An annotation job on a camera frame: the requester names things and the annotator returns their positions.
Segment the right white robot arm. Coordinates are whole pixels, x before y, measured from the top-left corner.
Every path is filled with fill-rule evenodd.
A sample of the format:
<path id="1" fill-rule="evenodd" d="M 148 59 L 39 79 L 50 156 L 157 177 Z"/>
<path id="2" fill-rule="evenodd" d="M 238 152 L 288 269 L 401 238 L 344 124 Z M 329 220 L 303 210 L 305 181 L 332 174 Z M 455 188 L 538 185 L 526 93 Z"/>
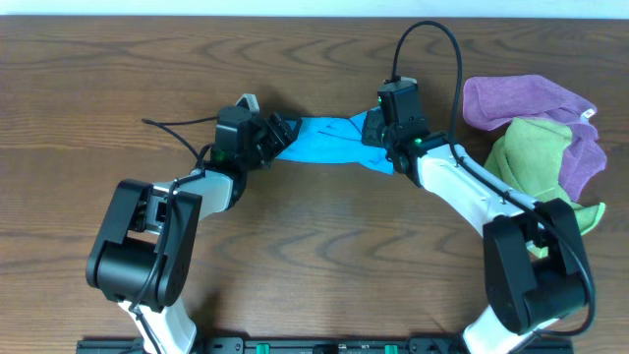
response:
<path id="1" fill-rule="evenodd" d="M 389 81 L 364 122 L 362 142 L 384 148 L 396 172 L 440 197 L 481 235 L 487 308 L 462 333 L 468 353 L 515 353 L 593 301 L 572 208 L 540 202 L 478 165 L 442 132 L 431 132 L 412 80 Z"/>

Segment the blue microfiber cloth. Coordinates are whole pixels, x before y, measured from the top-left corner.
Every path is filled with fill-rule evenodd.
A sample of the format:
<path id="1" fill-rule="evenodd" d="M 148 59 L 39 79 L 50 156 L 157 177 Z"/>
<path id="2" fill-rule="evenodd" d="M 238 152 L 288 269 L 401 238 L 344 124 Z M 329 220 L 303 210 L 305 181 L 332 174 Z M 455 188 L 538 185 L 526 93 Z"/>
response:
<path id="1" fill-rule="evenodd" d="M 303 117 L 298 139 L 277 159 L 316 164 L 359 163 L 391 175 L 394 168 L 385 158 L 386 150 L 362 143 L 366 118 L 367 111 L 351 118 Z"/>

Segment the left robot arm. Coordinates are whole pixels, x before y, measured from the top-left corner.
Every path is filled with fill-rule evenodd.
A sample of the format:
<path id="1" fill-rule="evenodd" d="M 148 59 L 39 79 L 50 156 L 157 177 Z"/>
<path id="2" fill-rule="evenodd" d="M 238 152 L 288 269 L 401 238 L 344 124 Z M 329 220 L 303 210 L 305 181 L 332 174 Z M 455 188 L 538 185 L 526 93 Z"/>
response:
<path id="1" fill-rule="evenodd" d="M 181 297 L 200 221 L 233 207 L 250 172 L 294 143 L 299 117 L 244 105 L 214 116 L 215 137 L 194 150 L 191 172 L 170 182 L 121 181 L 87 258 L 86 282 L 118 304 L 145 353 L 190 353 L 198 328 Z"/>

